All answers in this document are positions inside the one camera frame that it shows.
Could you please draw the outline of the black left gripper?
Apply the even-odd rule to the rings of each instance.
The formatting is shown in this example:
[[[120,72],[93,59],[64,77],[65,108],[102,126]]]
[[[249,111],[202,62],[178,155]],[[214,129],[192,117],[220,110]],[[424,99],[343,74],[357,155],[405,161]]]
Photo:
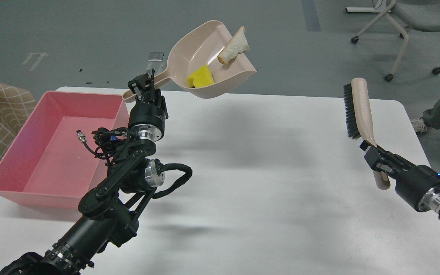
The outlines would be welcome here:
[[[156,87],[153,68],[148,74],[134,77],[128,82],[128,103],[136,104],[130,111],[128,129],[133,139],[147,139],[152,142],[163,138],[165,121],[169,117],[165,97]]]

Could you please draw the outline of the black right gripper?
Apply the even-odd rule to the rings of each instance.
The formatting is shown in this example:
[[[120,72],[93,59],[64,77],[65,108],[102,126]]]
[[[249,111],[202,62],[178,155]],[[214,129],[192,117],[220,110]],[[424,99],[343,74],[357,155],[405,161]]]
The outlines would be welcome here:
[[[425,165],[415,166],[398,154],[386,151],[363,140],[359,148],[365,152],[369,167],[382,178],[396,180],[396,193],[417,212],[431,210],[433,195],[440,195],[440,174]]]

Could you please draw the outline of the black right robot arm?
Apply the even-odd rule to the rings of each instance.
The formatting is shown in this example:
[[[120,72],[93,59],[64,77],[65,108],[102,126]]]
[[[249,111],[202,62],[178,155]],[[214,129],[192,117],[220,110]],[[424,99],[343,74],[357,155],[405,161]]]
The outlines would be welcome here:
[[[440,220],[440,174],[425,165],[415,165],[398,154],[362,141],[364,159],[375,172],[396,180],[396,194],[417,212],[434,211]]]

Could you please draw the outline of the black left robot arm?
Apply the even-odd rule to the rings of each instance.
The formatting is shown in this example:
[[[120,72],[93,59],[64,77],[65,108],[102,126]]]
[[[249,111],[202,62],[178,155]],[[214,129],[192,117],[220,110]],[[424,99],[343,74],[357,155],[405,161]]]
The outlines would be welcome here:
[[[43,256],[27,252],[0,275],[79,275],[93,268],[93,256],[109,243],[120,247],[136,237],[150,200],[169,195],[191,178],[193,171],[185,164],[149,159],[169,116],[158,80],[150,68],[128,82],[123,99],[135,104],[127,127],[92,132],[97,148],[90,152],[106,161],[107,177],[80,200],[81,218]]]

